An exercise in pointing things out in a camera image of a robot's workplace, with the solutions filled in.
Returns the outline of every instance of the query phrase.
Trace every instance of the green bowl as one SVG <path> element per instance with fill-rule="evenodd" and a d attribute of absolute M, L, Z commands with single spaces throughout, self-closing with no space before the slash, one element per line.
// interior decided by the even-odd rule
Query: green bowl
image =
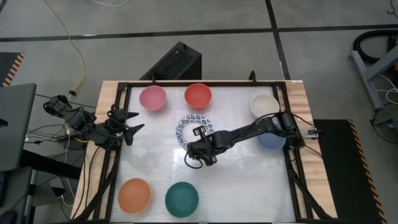
<path fill-rule="evenodd" d="M 199 203 L 199 195 L 195 187 L 187 182 L 178 182 L 169 188 L 165 197 L 167 211 L 175 217 L 190 216 Z"/>

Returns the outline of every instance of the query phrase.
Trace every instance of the red bowl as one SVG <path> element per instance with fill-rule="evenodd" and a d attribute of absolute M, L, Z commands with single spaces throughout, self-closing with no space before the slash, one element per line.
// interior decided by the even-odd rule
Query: red bowl
<path fill-rule="evenodd" d="M 195 83 L 185 90 L 185 101 L 193 108 L 204 108 L 211 101 L 211 90 L 202 83 Z"/>
<path fill-rule="evenodd" d="M 150 111 L 160 110 L 166 104 L 166 91 L 160 86 L 152 85 L 145 88 L 139 95 L 141 106 Z"/>

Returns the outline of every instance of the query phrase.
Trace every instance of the blue bowl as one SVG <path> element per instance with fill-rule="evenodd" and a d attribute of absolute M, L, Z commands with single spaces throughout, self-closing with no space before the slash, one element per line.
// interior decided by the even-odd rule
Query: blue bowl
<path fill-rule="evenodd" d="M 260 134 L 257 140 L 262 147 L 270 150 L 281 149 L 286 143 L 286 138 L 271 133 Z"/>

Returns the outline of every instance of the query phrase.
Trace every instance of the pink bowl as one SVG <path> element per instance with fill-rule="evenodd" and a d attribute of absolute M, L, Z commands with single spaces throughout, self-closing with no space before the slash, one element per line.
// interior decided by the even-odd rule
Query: pink bowl
<path fill-rule="evenodd" d="M 166 104 L 166 91 L 160 86 L 152 85 L 145 88 L 139 95 L 141 106 L 150 111 L 160 110 Z"/>

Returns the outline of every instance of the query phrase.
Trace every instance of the orange bowl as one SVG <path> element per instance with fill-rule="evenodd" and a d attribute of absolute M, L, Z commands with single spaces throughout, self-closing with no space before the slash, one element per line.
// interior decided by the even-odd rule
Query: orange bowl
<path fill-rule="evenodd" d="M 121 210 L 130 214 L 139 214 L 150 201 L 149 184 L 139 178 L 126 181 L 120 188 L 118 204 Z"/>
<path fill-rule="evenodd" d="M 195 83 L 185 90 L 185 101 L 193 108 L 204 108 L 211 101 L 211 90 L 202 83 Z"/>

